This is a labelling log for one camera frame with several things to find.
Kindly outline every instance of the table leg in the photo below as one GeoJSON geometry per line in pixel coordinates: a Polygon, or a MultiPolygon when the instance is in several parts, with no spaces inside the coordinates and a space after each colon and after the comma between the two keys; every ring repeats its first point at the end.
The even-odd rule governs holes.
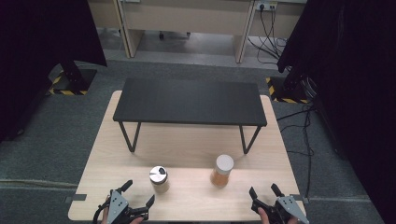
{"type": "Polygon", "coordinates": [[[244,149],[244,154],[248,154],[248,152],[250,151],[250,148],[251,148],[251,146],[253,146],[254,140],[256,140],[256,137],[259,134],[259,131],[261,128],[262,128],[261,126],[257,126],[257,129],[254,132],[253,137],[250,140],[250,143],[248,144],[248,146],[246,146],[244,129],[243,129],[242,125],[239,125],[239,131],[241,132],[242,148],[244,149]]]}
{"type": "Polygon", "coordinates": [[[119,122],[119,125],[120,125],[121,130],[122,130],[122,134],[124,135],[126,144],[128,145],[128,148],[129,148],[129,150],[131,152],[134,152],[134,150],[136,149],[136,142],[137,142],[137,137],[139,136],[139,131],[140,131],[140,125],[141,124],[142,124],[141,122],[137,123],[136,132],[134,134],[134,144],[131,145],[131,141],[129,141],[129,137],[128,137],[128,134],[125,131],[125,127],[124,127],[123,123],[121,121],[119,122]]]}

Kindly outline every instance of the black stand base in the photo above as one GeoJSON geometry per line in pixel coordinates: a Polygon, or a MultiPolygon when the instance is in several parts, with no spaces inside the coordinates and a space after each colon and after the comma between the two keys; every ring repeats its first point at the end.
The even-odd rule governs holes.
{"type": "Polygon", "coordinates": [[[96,75],[96,70],[79,69],[79,72],[81,73],[81,79],[77,82],[71,82],[65,72],[62,71],[53,83],[51,92],[66,95],[85,95],[96,75]]]}
{"type": "Polygon", "coordinates": [[[293,91],[286,91],[283,88],[285,78],[268,77],[266,81],[273,101],[299,104],[308,103],[304,88],[300,84],[293,91]]]}

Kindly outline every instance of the gray carpet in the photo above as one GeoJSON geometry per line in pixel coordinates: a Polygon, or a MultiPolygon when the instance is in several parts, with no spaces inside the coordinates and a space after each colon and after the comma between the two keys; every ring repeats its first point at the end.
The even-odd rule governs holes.
{"type": "MultiPolygon", "coordinates": [[[[87,95],[44,98],[24,134],[0,144],[1,224],[74,223],[67,217],[70,204],[65,203],[64,198],[74,194],[111,93],[122,89],[125,78],[254,82],[261,94],[268,95],[265,78],[285,76],[274,70],[169,63],[110,61],[108,67],[94,68],[98,73],[87,95]],[[34,184],[32,180],[42,181],[41,184],[47,186],[34,184]]],[[[55,67],[49,77],[55,78],[60,70],[55,67]]],[[[303,108],[277,102],[273,107],[278,118],[303,108]]],[[[282,119],[279,127],[303,125],[304,118],[305,114],[299,114],[282,119]]],[[[311,223],[383,223],[348,161],[341,160],[332,150],[326,129],[315,112],[311,113],[307,133],[315,151],[310,203],[305,205],[311,223]]],[[[289,158],[299,190],[304,195],[308,157],[295,153],[306,153],[303,129],[290,127],[282,132],[282,137],[287,151],[293,151],[289,158]]]]}

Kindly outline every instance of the table top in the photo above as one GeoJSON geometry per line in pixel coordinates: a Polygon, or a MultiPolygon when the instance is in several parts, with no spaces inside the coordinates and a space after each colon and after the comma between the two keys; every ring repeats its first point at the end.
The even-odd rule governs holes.
{"type": "MultiPolygon", "coordinates": [[[[131,153],[120,126],[112,117],[121,91],[109,102],[92,147],[76,194],[87,194],[85,201],[73,201],[68,213],[72,220],[92,220],[97,206],[111,189],[127,180],[134,183],[122,196],[133,208],[142,207],[156,194],[149,210],[151,221],[252,221],[260,220],[250,210],[248,194],[253,187],[259,200],[273,205],[276,183],[285,195],[299,194],[290,161],[267,96],[261,96],[268,125],[262,128],[253,149],[245,155],[240,150],[240,132],[235,126],[143,123],[137,151],[131,153]],[[218,155],[234,160],[230,181],[222,189],[211,184],[210,175],[218,155]],[[170,188],[155,193],[149,171],[157,165],[166,168],[170,188]]],[[[134,133],[136,123],[125,123],[134,133]]],[[[245,127],[251,136],[255,127],[245,127]]]]}
{"type": "Polygon", "coordinates": [[[255,83],[127,78],[115,121],[265,126],[255,83]]]}

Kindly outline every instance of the power outlet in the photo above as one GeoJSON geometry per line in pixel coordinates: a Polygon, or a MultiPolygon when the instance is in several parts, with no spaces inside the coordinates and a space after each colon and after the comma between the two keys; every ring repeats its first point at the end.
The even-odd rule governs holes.
{"type": "Polygon", "coordinates": [[[276,6],[277,6],[277,2],[270,2],[270,1],[260,1],[257,3],[257,10],[261,10],[260,6],[263,5],[264,6],[264,11],[275,11],[276,10],[276,6]]]}

